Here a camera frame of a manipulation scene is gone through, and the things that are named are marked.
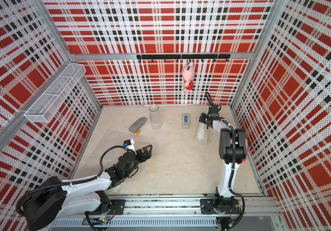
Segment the grey tape dispenser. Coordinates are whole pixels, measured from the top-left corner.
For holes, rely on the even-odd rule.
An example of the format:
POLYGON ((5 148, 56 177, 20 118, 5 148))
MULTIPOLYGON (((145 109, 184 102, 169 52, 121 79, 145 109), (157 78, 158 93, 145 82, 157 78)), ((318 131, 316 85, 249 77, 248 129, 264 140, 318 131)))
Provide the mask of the grey tape dispenser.
POLYGON ((182 116, 182 128, 183 129, 189 129, 190 127, 190 115, 189 114, 183 114, 182 116))

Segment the bubble wrap sheet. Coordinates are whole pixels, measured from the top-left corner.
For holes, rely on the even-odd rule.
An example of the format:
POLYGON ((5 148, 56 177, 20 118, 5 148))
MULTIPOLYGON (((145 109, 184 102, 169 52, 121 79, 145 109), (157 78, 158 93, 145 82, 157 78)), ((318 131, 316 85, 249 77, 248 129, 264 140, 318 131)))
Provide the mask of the bubble wrap sheet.
MULTIPOLYGON (((133 139, 135 141, 135 149, 138 150, 147 143, 141 137, 135 137, 126 132, 116 132, 112 129, 102 130, 101 133, 93 133, 85 152, 77 165, 74 174, 74 179, 88 177, 99 173, 99 160, 102 154, 110 147, 122 145, 123 141, 133 139)), ((140 179, 143 167, 139 167, 137 174, 132 178, 127 178, 124 183, 106 191, 108 195, 116 194, 139 194, 141 186, 137 180, 140 179)))
POLYGON ((196 132, 196 141, 201 144, 207 144, 208 142, 208 129, 207 125, 199 122, 198 127, 197 127, 197 132, 196 132))

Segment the clear glass vase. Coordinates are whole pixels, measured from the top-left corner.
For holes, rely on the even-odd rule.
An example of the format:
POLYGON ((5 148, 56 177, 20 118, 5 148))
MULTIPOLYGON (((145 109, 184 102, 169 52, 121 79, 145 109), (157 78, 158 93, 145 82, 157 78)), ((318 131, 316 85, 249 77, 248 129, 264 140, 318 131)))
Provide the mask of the clear glass vase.
POLYGON ((160 116, 158 105, 151 105, 149 107, 149 111, 150 111, 150 121, 151 121, 152 129, 159 130, 162 127, 163 122, 160 116))

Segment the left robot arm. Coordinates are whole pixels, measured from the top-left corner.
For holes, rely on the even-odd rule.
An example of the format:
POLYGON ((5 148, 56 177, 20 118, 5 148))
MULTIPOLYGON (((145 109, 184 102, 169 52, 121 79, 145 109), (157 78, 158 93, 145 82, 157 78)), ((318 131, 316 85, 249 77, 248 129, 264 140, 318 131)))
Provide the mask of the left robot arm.
POLYGON ((105 191, 133 177, 139 164, 151 158, 153 146, 147 145, 135 150, 133 145, 125 142, 106 150, 101 159, 118 148, 126 152, 118 158, 117 164, 104 169, 100 160, 100 171, 96 175, 75 180, 50 177, 40 186, 25 193, 17 201, 15 209, 19 215, 25 217, 29 230, 38 231, 49 226, 56 218, 79 212, 94 215, 108 212, 113 205, 105 191))

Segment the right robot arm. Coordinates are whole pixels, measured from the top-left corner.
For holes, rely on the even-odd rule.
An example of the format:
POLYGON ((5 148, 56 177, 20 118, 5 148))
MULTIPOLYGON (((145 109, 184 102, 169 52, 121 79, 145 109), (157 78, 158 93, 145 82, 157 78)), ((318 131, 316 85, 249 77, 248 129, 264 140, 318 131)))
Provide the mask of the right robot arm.
POLYGON ((247 157, 245 131, 234 128, 220 116, 221 106, 209 104, 208 112, 202 113, 199 122, 219 133, 218 153, 222 160, 222 175, 213 196, 211 213, 242 215, 243 206, 238 199, 243 196, 234 192, 237 171, 247 157))

